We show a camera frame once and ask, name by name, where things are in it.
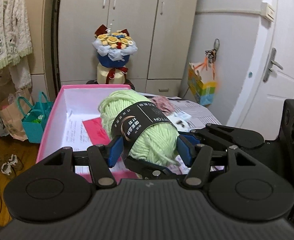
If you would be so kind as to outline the pink floral scrunchie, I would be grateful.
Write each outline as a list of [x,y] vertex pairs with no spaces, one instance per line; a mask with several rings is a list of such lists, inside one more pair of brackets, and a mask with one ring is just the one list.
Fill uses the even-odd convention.
[[154,96],[150,99],[161,112],[169,116],[175,112],[175,106],[171,103],[171,101],[165,96]]

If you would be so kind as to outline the black stool under bouquet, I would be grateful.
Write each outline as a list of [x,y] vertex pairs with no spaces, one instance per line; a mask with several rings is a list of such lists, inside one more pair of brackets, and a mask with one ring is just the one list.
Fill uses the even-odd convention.
[[[98,85],[98,80],[90,80],[90,81],[87,81],[86,82],[87,85]],[[112,80],[109,80],[107,85],[114,85],[115,83],[112,82]],[[125,80],[125,85],[128,85],[131,87],[132,90],[136,90],[134,84],[129,80],[129,79],[126,79]]]

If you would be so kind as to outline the white paper sheet in box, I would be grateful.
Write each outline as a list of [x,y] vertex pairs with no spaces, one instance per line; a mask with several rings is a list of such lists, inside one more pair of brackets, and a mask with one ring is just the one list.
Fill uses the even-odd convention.
[[69,111],[61,146],[70,146],[74,151],[84,151],[92,146],[82,122],[98,118],[99,116],[98,114],[77,114],[74,111]]

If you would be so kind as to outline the striped pink table cloth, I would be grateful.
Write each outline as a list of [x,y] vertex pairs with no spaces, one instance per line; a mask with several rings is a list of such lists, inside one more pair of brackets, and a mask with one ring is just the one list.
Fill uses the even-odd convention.
[[[150,99],[156,95],[142,94],[144,101],[151,101]],[[192,129],[202,129],[207,123],[217,124],[220,122],[218,119],[208,110],[206,107],[199,105],[198,103],[190,100],[183,100],[180,98],[168,98],[175,106],[175,112],[186,112],[191,115],[191,119],[188,121],[190,124],[190,131]]]

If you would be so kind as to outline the white door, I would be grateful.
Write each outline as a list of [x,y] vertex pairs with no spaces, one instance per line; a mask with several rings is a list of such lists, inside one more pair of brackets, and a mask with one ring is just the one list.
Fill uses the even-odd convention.
[[[264,83],[265,67],[273,47],[277,50],[274,60],[284,69],[274,66],[274,72]],[[267,140],[274,140],[278,135],[284,101],[294,98],[294,0],[277,0],[268,56],[253,101],[239,126],[259,132]]]

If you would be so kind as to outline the pink storage box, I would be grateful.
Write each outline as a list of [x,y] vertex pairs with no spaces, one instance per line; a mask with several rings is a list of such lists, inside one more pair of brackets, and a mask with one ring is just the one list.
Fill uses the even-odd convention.
[[112,92],[130,89],[129,85],[65,85],[50,112],[36,162],[43,160],[62,147],[74,152],[92,146],[83,121],[98,118],[98,106]]

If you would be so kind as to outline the red card in box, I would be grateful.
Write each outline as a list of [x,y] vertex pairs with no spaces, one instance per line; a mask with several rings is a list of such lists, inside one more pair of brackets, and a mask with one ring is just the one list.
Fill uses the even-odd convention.
[[106,131],[102,127],[101,118],[85,120],[82,123],[93,145],[108,145],[111,142]]

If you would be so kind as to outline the white brown plush toy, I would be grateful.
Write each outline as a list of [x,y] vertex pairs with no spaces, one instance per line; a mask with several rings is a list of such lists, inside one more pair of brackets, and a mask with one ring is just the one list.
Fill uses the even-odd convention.
[[191,127],[189,124],[189,120],[191,119],[191,115],[186,112],[174,112],[167,116],[167,118],[174,124],[179,132],[189,132]]

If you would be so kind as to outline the colourful paper gift bag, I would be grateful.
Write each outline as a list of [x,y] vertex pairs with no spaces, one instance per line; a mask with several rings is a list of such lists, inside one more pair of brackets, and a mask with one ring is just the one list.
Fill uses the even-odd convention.
[[202,63],[189,63],[187,83],[198,104],[211,105],[217,85],[215,63],[209,63],[208,60]]

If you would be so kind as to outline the flower bouquet blue wrap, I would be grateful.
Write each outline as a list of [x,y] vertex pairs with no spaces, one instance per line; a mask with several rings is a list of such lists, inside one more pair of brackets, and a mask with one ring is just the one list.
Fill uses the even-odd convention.
[[112,32],[102,24],[94,33],[92,42],[97,52],[97,80],[106,85],[112,80],[114,85],[123,85],[127,79],[130,56],[138,51],[135,41],[127,29]]

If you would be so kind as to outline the brown paper bag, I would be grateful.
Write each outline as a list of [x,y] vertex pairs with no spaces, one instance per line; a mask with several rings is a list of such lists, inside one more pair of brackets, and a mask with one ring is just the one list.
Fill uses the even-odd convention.
[[19,96],[25,97],[31,105],[33,104],[30,92],[27,88],[19,90],[15,94],[10,93],[8,97],[0,103],[0,117],[8,133],[14,139],[25,141],[28,138],[21,122],[24,115],[17,105],[17,98]]

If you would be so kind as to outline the cream knitted cardigan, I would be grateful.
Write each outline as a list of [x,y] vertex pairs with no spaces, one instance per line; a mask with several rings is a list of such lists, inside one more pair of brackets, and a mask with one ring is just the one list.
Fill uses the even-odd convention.
[[26,0],[0,0],[0,70],[32,52]]

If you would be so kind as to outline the grey wardrobe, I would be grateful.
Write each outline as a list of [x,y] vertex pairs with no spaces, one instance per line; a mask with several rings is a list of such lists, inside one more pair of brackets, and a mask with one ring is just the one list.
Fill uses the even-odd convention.
[[122,63],[139,92],[176,96],[187,61],[197,0],[59,0],[58,80],[62,85],[98,79],[93,46],[104,31],[120,44],[105,65]]

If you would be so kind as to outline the keys bunch on hook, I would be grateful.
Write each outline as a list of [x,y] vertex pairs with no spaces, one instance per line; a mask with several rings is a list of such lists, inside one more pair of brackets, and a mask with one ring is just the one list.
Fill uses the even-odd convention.
[[220,48],[220,40],[218,38],[216,38],[214,41],[213,49],[205,51],[207,61],[210,64],[213,64],[216,61],[216,56],[217,56],[217,52],[218,52],[219,48]]

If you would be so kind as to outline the green yarn ball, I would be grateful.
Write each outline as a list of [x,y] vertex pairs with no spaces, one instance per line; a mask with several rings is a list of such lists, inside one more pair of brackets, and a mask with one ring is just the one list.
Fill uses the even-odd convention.
[[108,137],[124,140],[126,155],[161,166],[178,165],[178,130],[148,98],[131,89],[117,90],[98,110]]

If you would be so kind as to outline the teal gift bag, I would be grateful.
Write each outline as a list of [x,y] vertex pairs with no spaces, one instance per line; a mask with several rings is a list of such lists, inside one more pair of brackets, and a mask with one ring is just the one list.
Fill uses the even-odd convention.
[[[23,100],[29,107],[27,112],[22,109],[20,104],[21,100]],[[17,105],[18,109],[23,114],[23,118],[21,120],[22,126],[29,142],[40,144],[45,126],[53,107],[53,102],[48,100],[44,92],[39,92],[39,100],[35,103],[35,105],[31,105],[30,102],[23,96],[19,96],[17,98]]]

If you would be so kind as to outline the wall switch box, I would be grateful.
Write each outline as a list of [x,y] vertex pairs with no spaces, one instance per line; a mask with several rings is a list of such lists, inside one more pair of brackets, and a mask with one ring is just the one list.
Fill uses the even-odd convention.
[[272,7],[272,5],[270,5],[269,3],[262,2],[260,16],[270,22],[274,22],[275,17],[276,17],[276,11]]

